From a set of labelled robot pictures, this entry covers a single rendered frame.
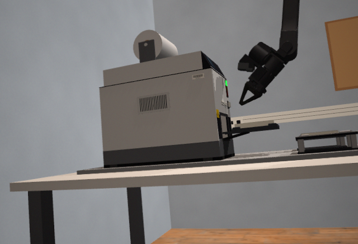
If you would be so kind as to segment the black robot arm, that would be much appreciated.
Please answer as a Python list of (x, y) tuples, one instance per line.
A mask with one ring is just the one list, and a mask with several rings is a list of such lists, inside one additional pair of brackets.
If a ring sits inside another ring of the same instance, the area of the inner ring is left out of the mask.
[[(241, 58), (238, 63), (239, 71), (254, 71), (251, 76), (259, 81), (267, 70), (270, 71), (269, 75), (272, 73), (276, 77), (285, 67), (283, 64), (286, 65), (296, 58), (298, 52), (299, 1), (283, 0), (280, 48), (276, 51), (263, 42), (259, 42), (251, 49), (249, 55), (245, 54)], [(255, 67), (257, 67), (256, 70)]]

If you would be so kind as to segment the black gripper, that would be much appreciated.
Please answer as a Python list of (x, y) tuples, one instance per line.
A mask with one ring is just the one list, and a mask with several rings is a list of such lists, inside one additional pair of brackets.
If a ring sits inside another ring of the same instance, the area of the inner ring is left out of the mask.
[[(262, 94), (266, 93), (266, 87), (272, 82), (272, 80), (275, 78), (275, 76), (271, 73), (269, 75), (269, 72), (267, 70), (266, 74), (259, 80), (259, 82), (257, 80), (255, 80), (252, 76), (249, 76), (249, 83), (248, 81), (245, 83), (244, 85), (244, 89), (243, 89), (243, 92), (242, 92), (242, 95), (241, 95), (241, 99), (239, 101), (239, 104), (240, 105), (245, 105), (257, 98), (260, 98), (262, 96)], [(247, 93), (247, 91), (251, 91), (254, 96), (250, 97), (249, 99), (244, 100), (244, 97)]]

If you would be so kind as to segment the white cylinder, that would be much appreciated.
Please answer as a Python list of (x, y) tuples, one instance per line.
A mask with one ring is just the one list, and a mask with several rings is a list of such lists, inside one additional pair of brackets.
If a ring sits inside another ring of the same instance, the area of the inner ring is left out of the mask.
[(154, 39), (156, 59), (162, 59), (178, 55), (177, 48), (174, 44), (164, 38), (162, 35), (154, 30), (142, 31), (134, 40), (133, 51), (135, 56), (139, 59), (138, 43), (146, 40)]

